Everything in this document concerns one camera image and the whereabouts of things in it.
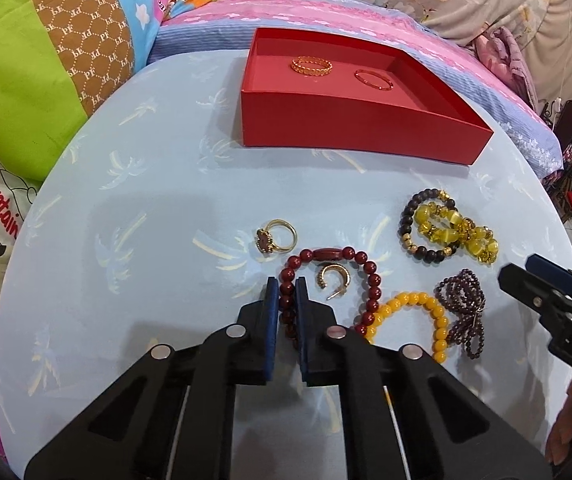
screw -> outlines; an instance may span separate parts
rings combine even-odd
[[[230,325],[226,328],[226,335],[228,337],[243,337],[245,335],[245,326],[243,325]]]
[[[170,355],[171,348],[168,345],[157,345],[150,350],[150,355],[154,359],[166,359]]]
[[[414,361],[423,355],[423,350],[417,345],[406,345],[402,348],[402,354],[404,357]]]
[[[329,326],[326,329],[326,335],[331,339],[341,339],[346,337],[346,329],[339,325]]]

red box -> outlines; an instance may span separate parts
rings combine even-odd
[[[326,76],[295,72],[298,56],[328,60]],[[355,78],[383,73],[382,91]],[[370,78],[386,86],[377,78]],[[245,146],[327,148],[472,164],[493,131],[448,85],[402,50],[336,34],[258,28],[243,75]]]

red bead bracelet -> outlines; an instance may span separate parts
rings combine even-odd
[[[279,286],[279,310],[281,311],[281,322],[286,326],[286,336],[293,340],[293,344],[297,347],[297,313],[293,305],[292,295],[295,292],[293,281],[295,280],[295,271],[301,267],[302,263],[315,262],[338,262],[340,260],[355,260],[355,262],[363,267],[364,272],[368,276],[368,301],[366,302],[366,312],[361,316],[361,322],[355,326],[358,333],[365,336],[366,327],[373,323],[373,314],[378,311],[379,303],[377,300],[381,298],[381,276],[376,274],[377,264],[368,259],[368,254],[364,251],[355,252],[352,247],[323,248],[314,251],[304,249],[299,256],[291,256],[286,262],[286,267],[279,274],[281,285]]]

round table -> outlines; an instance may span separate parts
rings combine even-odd
[[[532,253],[572,269],[572,247],[509,137],[473,105],[495,133],[471,167],[244,148],[246,56],[181,54],[148,66],[90,118],[48,176],[0,299],[0,433],[12,469],[21,476],[28,460],[150,346],[193,346],[234,322],[288,257],[264,257],[255,246],[255,231],[275,218],[297,229],[297,251],[367,251],[384,298],[431,292],[472,269],[486,294],[486,346],[476,361],[448,349],[445,367],[541,447],[572,372],[546,350],[548,335],[534,314],[499,290],[496,274]],[[447,190],[460,211],[493,229],[496,264],[458,251],[429,266],[402,250],[400,212],[426,187]],[[285,231],[275,236],[287,240]],[[325,301],[314,266],[297,275],[306,277],[312,299]],[[360,281],[328,302],[346,326],[357,314]],[[421,308],[404,307],[375,342],[429,349],[432,330]],[[282,333],[274,381],[238,389],[233,448],[233,479],[346,476],[338,391],[301,383]]]

twisted gold ring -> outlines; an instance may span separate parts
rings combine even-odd
[[[324,275],[328,270],[334,270],[336,272],[339,272],[339,274],[343,278],[343,283],[339,286],[337,290],[335,290],[335,292],[333,292],[330,296],[326,298],[326,301],[333,299],[335,296],[341,296],[342,294],[344,294],[346,290],[348,290],[348,286],[351,284],[351,275],[349,274],[346,267],[340,264],[328,264],[323,266],[319,271],[319,273],[317,274],[317,283],[321,288],[326,288],[327,286]]]
[[[271,229],[276,226],[285,227],[292,233],[292,243],[290,245],[281,247],[275,243],[274,239],[272,238]],[[263,254],[271,254],[274,251],[278,251],[280,253],[288,253],[297,245],[297,231],[295,231],[295,228],[285,220],[271,220],[263,229],[257,229],[256,244],[257,248]]]
[[[302,63],[318,65],[322,68],[310,68],[303,66]],[[298,56],[290,62],[290,67],[295,72],[303,75],[322,76],[330,74],[330,71],[333,69],[333,64],[320,57]]]

